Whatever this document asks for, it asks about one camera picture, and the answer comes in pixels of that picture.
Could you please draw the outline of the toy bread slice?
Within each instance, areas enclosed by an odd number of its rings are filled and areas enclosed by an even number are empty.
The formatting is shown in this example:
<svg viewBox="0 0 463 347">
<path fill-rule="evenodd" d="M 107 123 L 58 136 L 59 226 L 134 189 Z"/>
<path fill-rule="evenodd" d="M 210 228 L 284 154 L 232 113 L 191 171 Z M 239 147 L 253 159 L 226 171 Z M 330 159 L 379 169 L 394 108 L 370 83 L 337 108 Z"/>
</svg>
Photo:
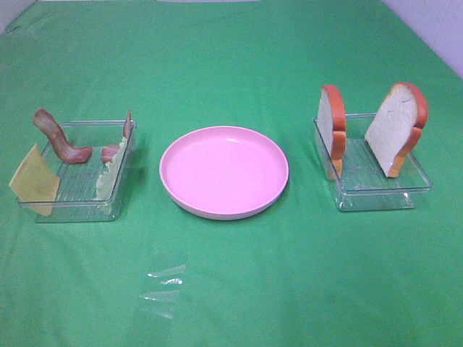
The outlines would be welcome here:
<svg viewBox="0 0 463 347">
<path fill-rule="evenodd" d="M 328 156 L 340 176 L 347 143 L 347 121 L 341 91 L 335 85 L 321 88 L 317 125 Z"/>
<path fill-rule="evenodd" d="M 399 176 L 428 121 L 428 102 L 411 82 L 395 83 L 365 133 L 385 176 Z"/>
</svg>

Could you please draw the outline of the toy lettuce leaf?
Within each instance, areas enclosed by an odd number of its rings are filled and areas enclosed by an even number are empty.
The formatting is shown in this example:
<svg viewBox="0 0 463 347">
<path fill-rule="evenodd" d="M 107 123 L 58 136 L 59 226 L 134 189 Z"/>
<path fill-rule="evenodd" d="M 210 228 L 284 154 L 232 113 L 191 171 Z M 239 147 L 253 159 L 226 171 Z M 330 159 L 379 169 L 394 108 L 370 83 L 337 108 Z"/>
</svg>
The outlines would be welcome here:
<svg viewBox="0 0 463 347">
<path fill-rule="evenodd" d="M 107 200 L 111 196 L 120 166 L 122 164 L 124 151 L 116 157 L 114 162 L 104 163 L 105 168 L 97 179 L 95 197 L 93 200 Z"/>
</svg>

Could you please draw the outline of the curved toy bacon strip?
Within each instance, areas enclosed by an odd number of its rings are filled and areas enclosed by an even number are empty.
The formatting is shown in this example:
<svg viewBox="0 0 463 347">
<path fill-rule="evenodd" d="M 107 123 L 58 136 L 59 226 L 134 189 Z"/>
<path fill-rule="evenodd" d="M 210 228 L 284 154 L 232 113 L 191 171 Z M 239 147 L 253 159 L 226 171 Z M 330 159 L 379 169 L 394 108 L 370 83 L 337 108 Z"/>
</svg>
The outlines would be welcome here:
<svg viewBox="0 0 463 347">
<path fill-rule="evenodd" d="M 85 163 L 91 156 L 92 147 L 75 147 L 68 142 L 62 128 L 44 108 L 39 108 L 33 116 L 34 125 L 44 133 L 56 155 L 65 163 Z"/>
</svg>

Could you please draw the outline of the yellow toy cheese slice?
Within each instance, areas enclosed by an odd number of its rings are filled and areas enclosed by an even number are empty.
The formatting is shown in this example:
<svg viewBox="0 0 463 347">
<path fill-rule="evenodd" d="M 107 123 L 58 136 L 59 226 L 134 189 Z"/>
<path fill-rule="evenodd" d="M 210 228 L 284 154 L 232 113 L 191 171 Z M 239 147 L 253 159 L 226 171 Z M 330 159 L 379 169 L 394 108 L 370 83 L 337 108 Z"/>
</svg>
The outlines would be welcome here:
<svg viewBox="0 0 463 347">
<path fill-rule="evenodd" d="M 9 182 L 21 202 L 54 202 L 60 178 L 49 168 L 35 143 Z"/>
</svg>

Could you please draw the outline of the pink round plate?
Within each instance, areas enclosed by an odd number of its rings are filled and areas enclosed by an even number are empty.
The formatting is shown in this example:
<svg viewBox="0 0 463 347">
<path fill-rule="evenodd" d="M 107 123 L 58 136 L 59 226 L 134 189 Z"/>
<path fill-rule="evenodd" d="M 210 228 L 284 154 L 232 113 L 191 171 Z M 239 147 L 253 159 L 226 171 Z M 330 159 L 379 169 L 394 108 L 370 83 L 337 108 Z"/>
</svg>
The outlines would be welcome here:
<svg viewBox="0 0 463 347">
<path fill-rule="evenodd" d="M 168 146 L 161 181 L 184 210 L 203 218 L 238 220 L 270 207 L 283 192 L 289 164 L 282 149 L 255 130 L 197 129 Z"/>
</svg>

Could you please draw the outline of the green tablecloth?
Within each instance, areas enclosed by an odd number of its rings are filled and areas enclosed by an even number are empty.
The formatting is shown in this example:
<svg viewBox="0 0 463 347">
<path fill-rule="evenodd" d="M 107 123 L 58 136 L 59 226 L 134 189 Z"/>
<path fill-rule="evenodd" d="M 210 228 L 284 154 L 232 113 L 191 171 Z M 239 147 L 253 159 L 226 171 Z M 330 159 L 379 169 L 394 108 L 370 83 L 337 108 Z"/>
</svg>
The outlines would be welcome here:
<svg viewBox="0 0 463 347">
<path fill-rule="evenodd" d="M 349 112 L 397 81 L 430 115 L 411 210 L 343 213 L 315 151 L 320 88 Z M 58 121 L 137 128 L 122 213 L 37 224 L 8 183 Z M 233 124 L 276 141 L 286 190 L 246 220 L 196 217 L 158 175 L 168 145 Z M 148 272 L 187 266 L 172 320 L 146 315 Z M 3 346 L 460 346 L 462 80 L 379 1 L 38 2 L 1 36 Z"/>
</svg>

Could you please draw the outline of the clear right plastic tray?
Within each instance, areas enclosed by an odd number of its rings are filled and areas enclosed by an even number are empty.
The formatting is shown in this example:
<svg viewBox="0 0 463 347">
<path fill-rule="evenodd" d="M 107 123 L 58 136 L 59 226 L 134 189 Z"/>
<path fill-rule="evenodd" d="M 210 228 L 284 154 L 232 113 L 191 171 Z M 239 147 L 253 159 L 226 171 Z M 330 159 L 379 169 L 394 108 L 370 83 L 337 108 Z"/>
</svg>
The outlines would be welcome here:
<svg viewBox="0 0 463 347">
<path fill-rule="evenodd" d="M 329 158 L 316 118 L 314 139 L 326 183 L 340 211 L 400 210 L 414 208 L 424 200 L 433 184 L 415 159 L 408 154 L 398 177 L 388 178 L 378 164 L 365 133 L 374 113 L 348 113 L 347 144 L 341 174 Z"/>
</svg>

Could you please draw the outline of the clear plastic tray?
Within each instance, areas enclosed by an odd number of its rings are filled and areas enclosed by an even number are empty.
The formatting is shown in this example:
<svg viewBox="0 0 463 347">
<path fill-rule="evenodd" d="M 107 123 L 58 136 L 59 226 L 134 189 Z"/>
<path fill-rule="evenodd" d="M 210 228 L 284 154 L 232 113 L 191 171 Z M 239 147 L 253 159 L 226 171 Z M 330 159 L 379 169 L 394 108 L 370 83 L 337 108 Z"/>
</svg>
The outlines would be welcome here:
<svg viewBox="0 0 463 347">
<path fill-rule="evenodd" d="M 119 217 L 122 209 L 122 185 L 127 175 L 125 169 L 131 157 L 135 141 L 134 121 L 131 134 L 122 148 L 118 165 L 110 170 L 101 159 L 102 149 L 107 145 L 119 144 L 123 138 L 125 120 L 90 120 L 61 123 L 67 139 L 72 145 L 92 148 L 85 163 L 65 163 L 47 144 L 41 155 L 51 171 L 60 178 L 59 187 L 52 201 L 22 201 L 20 207 L 36 210 L 43 207 L 50 210 L 48 216 L 35 214 L 37 223 L 74 223 L 112 221 Z M 111 171 L 110 185 L 104 195 L 97 193 L 100 175 Z"/>
<path fill-rule="evenodd" d="M 408 154 L 398 177 L 388 178 L 378 164 L 365 133 L 374 113 L 348 113 L 347 144 L 341 174 L 329 158 L 316 118 L 314 139 L 326 183 L 340 211 L 400 210 L 414 208 L 424 200 L 433 184 L 415 159 Z"/>
</svg>

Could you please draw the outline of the clear left plastic tray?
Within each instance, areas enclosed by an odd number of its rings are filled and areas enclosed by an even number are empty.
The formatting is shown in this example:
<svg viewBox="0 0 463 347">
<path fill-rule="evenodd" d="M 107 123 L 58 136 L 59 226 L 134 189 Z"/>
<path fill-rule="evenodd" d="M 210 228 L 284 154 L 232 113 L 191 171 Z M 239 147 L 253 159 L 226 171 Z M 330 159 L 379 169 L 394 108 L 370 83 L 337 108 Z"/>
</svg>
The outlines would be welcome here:
<svg viewBox="0 0 463 347">
<path fill-rule="evenodd" d="M 122 148 L 118 165 L 110 170 L 101 159 L 102 149 L 107 145 L 119 144 L 123 138 L 125 120 L 90 120 L 61 123 L 67 139 L 72 145 L 92 148 L 85 163 L 65 163 L 47 144 L 41 155 L 51 171 L 60 178 L 59 187 L 52 201 L 22 201 L 20 207 L 36 210 L 43 207 L 50 210 L 48 216 L 35 214 L 37 223 L 74 223 L 112 221 L 119 217 L 122 209 L 122 185 L 127 175 L 125 169 L 131 157 L 135 141 L 134 121 L 131 134 Z M 97 193 L 100 175 L 111 171 L 110 185 L 104 195 Z"/>
</svg>

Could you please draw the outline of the clear plastic film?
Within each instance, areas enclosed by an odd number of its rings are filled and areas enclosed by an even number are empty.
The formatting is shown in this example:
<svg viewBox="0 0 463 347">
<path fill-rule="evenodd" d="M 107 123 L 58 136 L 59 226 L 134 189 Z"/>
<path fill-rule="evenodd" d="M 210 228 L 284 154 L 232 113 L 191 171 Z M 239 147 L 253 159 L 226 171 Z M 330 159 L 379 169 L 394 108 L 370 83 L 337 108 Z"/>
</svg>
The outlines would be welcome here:
<svg viewBox="0 0 463 347">
<path fill-rule="evenodd" d="M 140 310 L 146 315 L 172 320 L 184 284 L 185 264 L 148 272 L 140 294 Z"/>
</svg>

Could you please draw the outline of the leaning toy bread slice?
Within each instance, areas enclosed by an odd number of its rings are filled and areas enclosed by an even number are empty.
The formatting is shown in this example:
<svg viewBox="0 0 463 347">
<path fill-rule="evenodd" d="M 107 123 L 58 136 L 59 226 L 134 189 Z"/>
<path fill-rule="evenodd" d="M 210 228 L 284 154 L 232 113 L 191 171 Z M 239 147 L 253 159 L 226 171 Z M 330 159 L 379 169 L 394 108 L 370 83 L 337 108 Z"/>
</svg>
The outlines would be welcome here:
<svg viewBox="0 0 463 347">
<path fill-rule="evenodd" d="M 395 83 L 365 133 L 385 176 L 399 176 L 428 121 L 428 102 L 411 82 Z"/>
</svg>

